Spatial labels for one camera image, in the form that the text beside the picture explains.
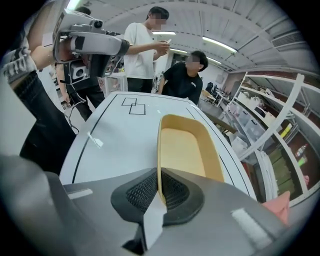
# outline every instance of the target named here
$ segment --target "ceiling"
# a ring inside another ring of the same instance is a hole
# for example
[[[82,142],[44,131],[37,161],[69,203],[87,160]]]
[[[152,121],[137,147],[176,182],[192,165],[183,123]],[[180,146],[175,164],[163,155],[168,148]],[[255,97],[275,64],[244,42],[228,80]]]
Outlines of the ceiling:
[[[318,65],[294,23],[270,0],[82,0],[104,28],[123,34],[132,22],[143,22],[153,6],[170,13],[163,31],[176,35],[171,47],[204,51],[228,72],[276,69],[318,72]],[[232,53],[202,36],[237,50]]]

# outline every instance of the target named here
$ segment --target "fluorescent light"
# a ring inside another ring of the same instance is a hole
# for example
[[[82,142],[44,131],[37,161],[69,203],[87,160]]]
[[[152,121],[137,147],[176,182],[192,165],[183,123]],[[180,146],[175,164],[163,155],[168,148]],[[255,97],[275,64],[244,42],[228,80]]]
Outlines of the fluorescent light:
[[[186,54],[187,53],[187,51],[185,51],[185,50],[178,50],[178,49],[172,49],[172,48],[170,48],[170,50],[173,51],[173,52],[182,53],[182,54]]]
[[[77,5],[79,4],[80,0],[70,0],[68,6],[66,7],[68,10],[76,9]]]
[[[152,32],[154,35],[175,35],[175,32],[162,32],[162,31],[156,31]]]
[[[237,52],[237,50],[229,47],[228,45],[225,45],[225,44],[223,44],[223,43],[221,43],[221,42],[218,42],[218,41],[216,41],[216,40],[210,39],[210,38],[208,38],[208,37],[203,36],[202,39],[203,39],[203,40],[206,40],[206,41],[208,41],[208,42],[210,42],[210,43],[214,43],[214,44],[216,44],[216,45],[218,45],[218,46],[222,46],[222,47],[228,49],[229,51],[231,51],[231,52],[233,52],[233,53],[236,53],[236,52]]]
[[[221,62],[219,62],[219,61],[217,61],[217,60],[215,60],[215,59],[213,59],[213,58],[209,58],[209,57],[206,57],[209,61],[212,61],[212,62],[216,62],[216,63],[218,63],[218,64],[221,64]]]

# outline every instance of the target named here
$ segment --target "person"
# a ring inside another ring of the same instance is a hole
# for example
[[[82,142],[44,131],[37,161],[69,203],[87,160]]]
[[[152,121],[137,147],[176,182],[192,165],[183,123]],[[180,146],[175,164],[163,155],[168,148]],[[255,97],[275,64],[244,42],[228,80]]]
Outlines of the person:
[[[75,11],[90,15],[91,11],[85,6],[78,7],[75,9]],[[86,100],[87,98],[90,100],[92,105],[97,108],[101,102],[104,101],[105,95],[103,91],[101,90],[101,86],[103,83],[102,78],[98,77],[89,77],[87,79],[84,79],[82,81],[79,81],[73,85],[65,84],[62,81],[65,80],[66,76],[69,76],[69,64],[58,64],[56,66],[56,76],[57,81],[59,84],[59,88],[62,94],[63,99],[67,102],[67,104],[70,104],[70,98],[73,100],[74,104],[77,104],[82,99]],[[92,111],[89,108],[88,101],[83,101],[82,103],[79,103],[75,105],[75,107],[78,109],[80,115],[82,118],[87,121],[90,115],[92,114]]]
[[[153,41],[152,30],[160,30],[168,18],[166,9],[155,6],[143,23],[131,23],[126,28],[124,39],[130,43],[130,47],[124,56],[124,71],[129,92],[151,93],[153,61],[165,55],[170,47],[165,41]]]
[[[193,51],[185,64],[179,62],[163,73],[157,93],[189,98],[197,105],[203,88],[203,81],[198,72],[204,71],[207,67],[207,56],[200,50]]]
[[[76,135],[47,95],[36,72],[55,62],[52,48],[42,46],[52,6],[52,1],[47,1],[24,25],[2,58],[1,75],[36,118],[20,156],[35,162],[46,172],[59,174]],[[69,41],[60,43],[59,54],[64,61],[72,58]]]

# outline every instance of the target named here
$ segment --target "yellow plastic container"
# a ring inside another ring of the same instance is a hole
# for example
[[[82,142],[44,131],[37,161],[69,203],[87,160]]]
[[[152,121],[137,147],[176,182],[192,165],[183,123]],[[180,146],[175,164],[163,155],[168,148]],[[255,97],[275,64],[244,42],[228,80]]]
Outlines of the yellow plastic container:
[[[175,169],[224,182],[219,154],[206,127],[199,121],[168,114],[159,124],[157,181],[161,199],[161,168]]]

